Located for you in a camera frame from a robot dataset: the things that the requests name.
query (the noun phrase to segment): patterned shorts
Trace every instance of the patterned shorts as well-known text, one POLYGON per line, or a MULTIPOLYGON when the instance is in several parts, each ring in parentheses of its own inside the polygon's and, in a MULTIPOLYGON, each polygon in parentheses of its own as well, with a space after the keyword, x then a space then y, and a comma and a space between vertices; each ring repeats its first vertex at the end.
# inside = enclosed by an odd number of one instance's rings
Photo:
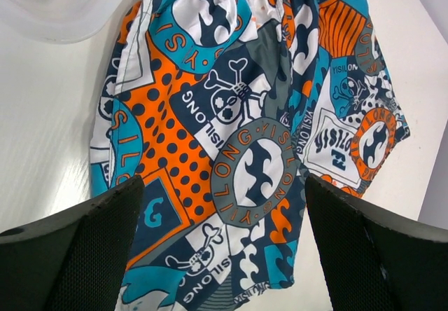
POLYGON ((366 0, 141 0, 91 143, 93 194, 146 185, 117 310, 291 286, 306 176, 360 197, 409 134, 366 0))

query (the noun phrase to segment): gray background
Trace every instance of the gray background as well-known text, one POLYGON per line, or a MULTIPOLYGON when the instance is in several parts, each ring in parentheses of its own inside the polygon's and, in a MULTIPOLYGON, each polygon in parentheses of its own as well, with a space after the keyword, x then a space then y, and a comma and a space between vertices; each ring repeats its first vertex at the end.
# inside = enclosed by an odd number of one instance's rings
MULTIPOLYGON (((448 42, 448 0, 421 0, 448 42)), ((448 127, 445 128, 419 221, 448 229, 448 127)))

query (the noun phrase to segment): colorful fabric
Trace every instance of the colorful fabric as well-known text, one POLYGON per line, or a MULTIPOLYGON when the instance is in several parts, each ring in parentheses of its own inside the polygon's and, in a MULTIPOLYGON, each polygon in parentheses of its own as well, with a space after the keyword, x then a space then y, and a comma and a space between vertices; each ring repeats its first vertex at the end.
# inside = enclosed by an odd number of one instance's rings
POLYGON ((306 176, 360 197, 409 134, 366 0, 142 0, 91 143, 95 195, 146 185, 117 310, 291 286, 306 176))

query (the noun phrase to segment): circular logo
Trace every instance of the circular logo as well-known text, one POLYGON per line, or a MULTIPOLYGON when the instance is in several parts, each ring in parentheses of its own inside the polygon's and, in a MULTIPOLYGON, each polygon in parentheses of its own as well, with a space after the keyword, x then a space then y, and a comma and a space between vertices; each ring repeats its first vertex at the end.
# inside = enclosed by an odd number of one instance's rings
POLYGON ((351 159, 360 177, 371 181, 393 147, 395 116, 384 108, 369 111, 351 140, 351 159))
POLYGON ((230 225, 253 226, 285 198, 296 174, 289 129, 259 118, 234 132, 215 160, 216 211, 230 225))

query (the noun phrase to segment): black dot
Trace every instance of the black dot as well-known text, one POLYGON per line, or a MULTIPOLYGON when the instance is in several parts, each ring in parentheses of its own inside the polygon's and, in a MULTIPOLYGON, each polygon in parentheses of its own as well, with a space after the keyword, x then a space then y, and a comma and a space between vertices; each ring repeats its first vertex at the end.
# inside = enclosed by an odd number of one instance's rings
POLYGON ((159 158, 159 161, 157 162, 160 168, 167 166, 168 161, 165 157, 159 158))
POLYGON ((171 177, 176 177, 176 176, 178 176, 178 175, 179 175, 179 168, 178 168, 178 167, 173 167, 173 168, 171 169, 171 171, 169 172, 169 175, 170 175, 171 177))
POLYGON ((196 162, 193 162, 193 163, 190 164, 190 170, 191 171, 196 171, 197 170, 197 163, 196 162))
POLYGON ((190 177, 189 176, 183 176, 181 179, 181 184, 186 185, 190 182, 190 177))
POLYGON ((165 140, 165 135, 164 134, 159 134, 157 136, 157 143, 162 143, 165 140))
POLYGON ((121 102, 127 102, 131 99, 131 92, 128 90, 126 92, 122 92, 121 94, 118 95, 118 99, 121 102))
POLYGON ((139 166, 136 167, 135 172, 142 173, 144 170, 145 170, 145 165, 139 164, 139 166))
POLYGON ((186 197, 183 200, 183 206, 184 207, 190 207, 191 205, 193 205, 193 200, 191 200, 191 198, 189 198, 189 197, 186 197))
POLYGON ((179 138, 179 139, 185 139, 185 138, 187 138, 187 132, 186 132, 184 129, 180 129, 180 130, 177 132, 177 138, 179 138))
POLYGON ((191 84, 189 84, 188 82, 184 82, 181 85, 181 91, 184 92, 185 89, 189 89, 191 87, 191 84))
POLYGON ((168 144, 167 151, 169 153, 175 153, 177 151, 177 145, 175 145, 175 143, 168 144))
POLYGON ((159 95, 160 95, 159 91, 157 89, 153 88, 153 89, 149 90, 149 92, 146 96, 148 97, 148 99, 150 101, 155 101, 156 99, 159 98, 159 95))
POLYGON ((168 129, 172 129, 174 127, 174 120, 172 119, 172 118, 170 118, 168 121, 167 121, 167 128, 168 129))
POLYGON ((182 154, 179 156, 179 160, 181 161, 181 163, 186 162, 186 161, 188 160, 188 155, 187 155, 186 153, 182 153, 182 154))
POLYGON ((199 186, 199 184, 193 184, 193 185, 191 186, 191 191, 192 191, 193 193, 199 193, 200 190, 201 190, 201 186, 199 186))
POLYGON ((204 194, 204 201, 205 202, 211 202, 213 200, 213 196, 211 195, 211 193, 205 193, 204 194))
POLYGON ((159 107, 157 108, 157 110, 159 111, 159 112, 161 112, 162 110, 163 110, 163 107, 165 106, 165 101, 161 101, 160 102, 160 104, 159 104, 159 107))
POLYGON ((151 61, 151 69, 157 71, 162 66, 162 62, 159 59, 154 59, 151 61))
POLYGON ((204 208, 203 208, 203 206, 197 206, 197 207, 195 208, 195 213, 196 213, 196 215, 202 215, 202 213, 204 213, 204 208))
POLYGON ((148 150, 148 152, 146 153, 146 157, 148 157, 148 158, 152 158, 152 157, 154 157, 155 156, 155 150, 154 150, 154 148, 150 148, 149 150, 148 150))
POLYGON ((199 143, 197 143, 196 139, 192 140, 188 145, 188 147, 191 148, 192 150, 195 150, 198 146, 199 146, 199 143))
POLYGON ((153 124, 154 124, 154 117, 150 117, 148 118, 148 120, 146 120, 145 127, 149 129, 150 127, 153 126, 153 124))
POLYGON ((163 77, 162 77, 162 83, 164 85, 169 85, 169 83, 171 82, 171 74, 170 73, 166 73, 163 77))
POLYGON ((209 173, 207 171, 202 171, 201 174, 199 175, 199 177, 202 180, 207 180, 210 177, 210 175, 209 175, 209 173))
POLYGON ((135 116, 141 116, 145 113, 145 106, 143 104, 137 103, 132 107, 132 114, 135 116))

